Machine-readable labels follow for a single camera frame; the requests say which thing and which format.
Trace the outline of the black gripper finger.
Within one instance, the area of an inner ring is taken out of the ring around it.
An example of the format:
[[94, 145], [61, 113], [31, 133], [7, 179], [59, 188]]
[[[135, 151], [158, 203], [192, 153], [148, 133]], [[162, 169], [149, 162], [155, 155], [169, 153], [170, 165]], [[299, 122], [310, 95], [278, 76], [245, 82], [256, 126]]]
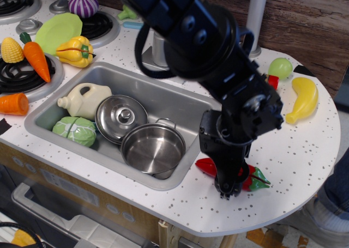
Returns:
[[215, 177], [215, 179], [214, 179], [214, 186], [215, 186], [216, 190], [218, 191], [218, 193], [220, 194], [220, 198], [221, 199], [227, 199], [226, 194], [223, 193], [221, 188], [220, 188], [218, 177]]
[[231, 198], [231, 196], [233, 197], [239, 196], [242, 190], [243, 183], [247, 180], [248, 176], [249, 176], [249, 167], [248, 165], [243, 165], [240, 168], [237, 178], [234, 180], [233, 189], [227, 197], [228, 200]]

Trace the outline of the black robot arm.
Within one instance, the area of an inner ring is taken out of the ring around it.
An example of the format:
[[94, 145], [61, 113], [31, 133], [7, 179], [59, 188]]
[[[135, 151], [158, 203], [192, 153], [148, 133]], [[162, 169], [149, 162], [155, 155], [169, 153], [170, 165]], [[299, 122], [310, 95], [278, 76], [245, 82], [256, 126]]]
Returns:
[[[152, 78], [196, 81], [221, 104], [200, 123], [201, 152], [216, 167], [215, 187], [224, 199], [238, 196], [249, 175], [245, 162], [259, 135], [280, 129], [282, 101], [249, 59], [254, 35], [239, 28], [228, 10], [200, 0], [123, 0], [143, 19], [135, 44], [141, 71]], [[166, 71], [142, 62], [150, 29], [164, 40]]]

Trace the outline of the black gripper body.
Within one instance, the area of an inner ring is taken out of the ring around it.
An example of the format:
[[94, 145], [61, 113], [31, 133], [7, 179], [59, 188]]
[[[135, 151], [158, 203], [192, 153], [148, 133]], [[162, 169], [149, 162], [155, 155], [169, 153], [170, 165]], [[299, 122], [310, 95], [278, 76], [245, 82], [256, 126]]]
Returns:
[[221, 112], [205, 111], [199, 128], [201, 152], [214, 162], [217, 188], [241, 188], [249, 175], [245, 158], [252, 140], [236, 130], [234, 135], [222, 121]]

